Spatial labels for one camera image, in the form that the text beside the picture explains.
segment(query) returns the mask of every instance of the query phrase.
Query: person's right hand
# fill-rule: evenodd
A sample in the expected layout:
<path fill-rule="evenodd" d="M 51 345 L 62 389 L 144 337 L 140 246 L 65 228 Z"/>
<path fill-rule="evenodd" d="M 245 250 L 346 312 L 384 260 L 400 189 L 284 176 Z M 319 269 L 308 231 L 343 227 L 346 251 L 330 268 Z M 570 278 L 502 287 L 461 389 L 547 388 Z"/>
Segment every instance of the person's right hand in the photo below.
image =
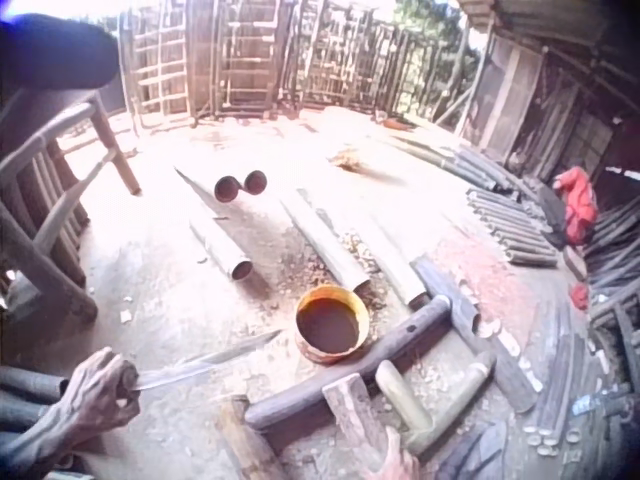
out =
<path fill-rule="evenodd" d="M 379 472 L 369 472 L 367 480 L 418 480 L 420 463 L 400 446 L 400 434 L 387 427 L 387 458 Z"/>
<path fill-rule="evenodd" d="M 77 444 L 127 425 L 140 413 L 139 392 L 129 390 L 138 373 L 110 348 L 94 353 L 73 372 L 54 409 L 68 440 Z"/>

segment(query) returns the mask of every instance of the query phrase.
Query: forearm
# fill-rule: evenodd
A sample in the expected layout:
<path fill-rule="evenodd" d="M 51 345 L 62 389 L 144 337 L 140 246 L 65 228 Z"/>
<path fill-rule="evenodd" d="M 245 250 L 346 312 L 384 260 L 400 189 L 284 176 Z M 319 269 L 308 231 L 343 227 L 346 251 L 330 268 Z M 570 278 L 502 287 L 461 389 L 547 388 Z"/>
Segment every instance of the forearm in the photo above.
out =
<path fill-rule="evenodd" d="M 0 446 L 0 477 L 41 479 L 71 450 L 68 422 L 55 405 L 31 429 Z"/>

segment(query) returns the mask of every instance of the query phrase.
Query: sky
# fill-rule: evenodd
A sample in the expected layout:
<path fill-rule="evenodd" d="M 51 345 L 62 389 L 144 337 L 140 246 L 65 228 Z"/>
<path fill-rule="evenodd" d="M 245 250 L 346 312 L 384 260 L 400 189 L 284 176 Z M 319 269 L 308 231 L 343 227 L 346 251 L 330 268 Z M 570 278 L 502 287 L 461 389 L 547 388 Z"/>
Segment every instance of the sky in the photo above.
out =
<path fill-rule="evenodd" d="M 395 0 L 364 0 L 373 7 L 377 7 L 383 16 L 390 16 L 395 7 Z M 456 0 L 436 0 L 448 2 L 455 8 L 458 7 Z M 142 0 L 138 3 L 155 3 L 155 0 Z M 88 14 L 90 17 L 100 17 L 103 15 L 117 14 L 127 8 L 130 0 L 11 0 L 8 10 L 3 15 L 5 18 L 21 13 L 43 13 L 55 17 L 74 17 Z M 480 50 L 484 48 L 486 35 L 475 30 L 471 31 L 469 45 L 471 48 Z"/>

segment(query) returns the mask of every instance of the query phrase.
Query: concrete floor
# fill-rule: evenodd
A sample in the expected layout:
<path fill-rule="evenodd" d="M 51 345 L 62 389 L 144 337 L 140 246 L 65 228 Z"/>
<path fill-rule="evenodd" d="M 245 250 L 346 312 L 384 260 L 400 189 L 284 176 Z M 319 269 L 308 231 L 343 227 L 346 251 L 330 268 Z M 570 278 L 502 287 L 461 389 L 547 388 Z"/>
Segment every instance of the concrete floor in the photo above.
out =
<path fill-rule="evenodd" d="M 499 320 L 520 347 L 528 342 L 543 289 L 566 288 L 557 271 L 513 268 L 466 207 L 468 185 L 438 168 L 367 138 L 376 127 L 361 115 L 328 109 L 304 112 L 300 120 L 241 122 L 177 129 L 142 140 L 130 160 L 143 193 L 128 195 L 115 173 L 106 171 L 83 197 L 91 224 L 82 236 L 81 258 L 87 288 L 99 317 L 94 325 L 64 325 L 55 338 L 25 351 L 20 363 L 70 373 L 96 349 L 109 345 L 140 370 L 159 368 L 194 355 L 215 352 L 248 335 L 275 328 L 284 333 L 261 351 L 211 375 L 144 392 L 142 414 L 125 429 L 90 445 L 85 460 L 97 478 L 146 480 L 236 478 L 213 426 L 215 399 L 247 393 L 252 401 L 281 391 L 318 368 L 298 352 L 292 336 L 296 303 L 305 291 L 330 277 L 316 271 L 318 259 L 292 226 L 273 195 L 278 187 L 306 188 L 325 206 L 338 234 L 349 230 L 348 212 L 368 209 L 389 232 L 407 260 L 422 252 L 464 281 L 480 300 L 483 321 Z M 129 138 L 121 138 L 127 145 Z M 327 158 L 345 144 L 357 149 L 366 174 L 329 166 Z M 69 155 L 79 176 L 102 151 L 98 144 Z M 172 169 L 177 161 L 255 164 L 271 181 L 258 197 L 242 194 L 220 208 L 224 228 L 254 262 L 246 280 L 232 283 L 208 260 L 192 235 L 185 211 L 191 192 Z M 373 274 L 378 308 L 372 309 L 372 336 L 383 335 L 408 310 L 384 278 Z M 129 311 L 133 320 L 121 322 Z M 424 404 L 438 408 L 464 375 L 472 355 L 448 333 L 426 356 L 416 358 L 407 376 Z M 383 422 L 401 428 L 399 417 L 380 398 Z M 477 421 L 510 419 L 506 401 L 491 385 L 453 434 Z M 360 478 L 345 441 L 326 426 L 279 448 L 291 478 Z M 424 466 L 430 478 L 437 461 Z"/>

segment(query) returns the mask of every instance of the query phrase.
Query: dark liquid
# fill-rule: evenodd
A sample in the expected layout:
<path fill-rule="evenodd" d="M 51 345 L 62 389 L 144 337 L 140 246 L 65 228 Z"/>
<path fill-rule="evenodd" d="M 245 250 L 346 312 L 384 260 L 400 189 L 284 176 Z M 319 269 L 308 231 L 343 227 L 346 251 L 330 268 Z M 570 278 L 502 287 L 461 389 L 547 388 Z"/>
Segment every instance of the dark liquid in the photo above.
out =
<path fill-rule="evenodd" d="M 356 316 L 337 300 L 313 300 L 298 313 L 296 321 L 304 339 L 322 352 L 346 352 L 358 342 Z"/>

